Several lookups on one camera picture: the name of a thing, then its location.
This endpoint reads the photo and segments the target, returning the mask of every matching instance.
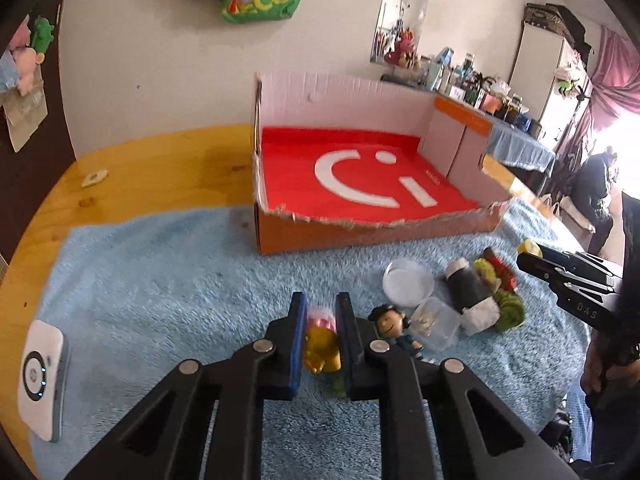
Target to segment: black jacket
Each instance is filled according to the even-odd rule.
[[[591,155],[578,170],[572,185],[572,200],[574,197],[580,202],[589,200],[594,209],[602,207],[600,201],[611,190],[609,167],[605,162],[605,157],[604,153]]]

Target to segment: mirror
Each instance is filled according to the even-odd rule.
[[[382,0],[370,60],[412,68],[429,0]]]

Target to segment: white device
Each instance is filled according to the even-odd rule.
[[[62,430],[66,341],[54,326],[31,323],[18,378],[18,412],[37,436],[56,442]]]

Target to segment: pink curtain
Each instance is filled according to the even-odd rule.
[[[591,83],[589,105],[566,150],[577,155],[576,169],[598,132],[609,128],[626,112],[640,114],[640,54],[631,41],[602,27],[600,57]]]

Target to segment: wooden table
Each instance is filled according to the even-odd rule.
[[[0,422],[35,471],[28,428],[17,412],[20,358],[40,293],[60,245],[77,226],[124,222],[137,216],[204,206],[251,204],[252,127],[205,128],[134,140],[75,162],[42,203],[0,288]],[[84,177],[109,176],[82,189]],[[485,158],[485,171],[514,196],[533,203],[567,248],[575,239],[540,200],[503,166]]]

